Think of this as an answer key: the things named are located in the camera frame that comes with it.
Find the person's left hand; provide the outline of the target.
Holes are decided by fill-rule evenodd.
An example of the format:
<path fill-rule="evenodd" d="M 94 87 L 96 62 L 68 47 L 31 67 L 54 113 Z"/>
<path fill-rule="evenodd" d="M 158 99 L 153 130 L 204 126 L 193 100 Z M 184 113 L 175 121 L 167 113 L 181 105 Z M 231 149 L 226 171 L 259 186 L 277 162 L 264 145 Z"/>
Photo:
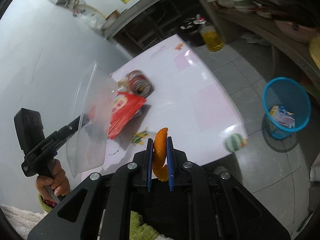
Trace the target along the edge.
<path fill-rule="evenodd" d="M 71 186 L 68 178 L 66 177 L 66 172 L 62 168 L 60 161 L 57 159 L 54 161 L 53 177 L 54 178 L 38 176 L 35 180 L 35 186 L 39 194 L 45 200 L 53 200 L 50 193 L 46 189 L 46 186 L 50 186 L 50 188 L 54 191 L 55 196 L 65 196 L 70 192 Z"/>

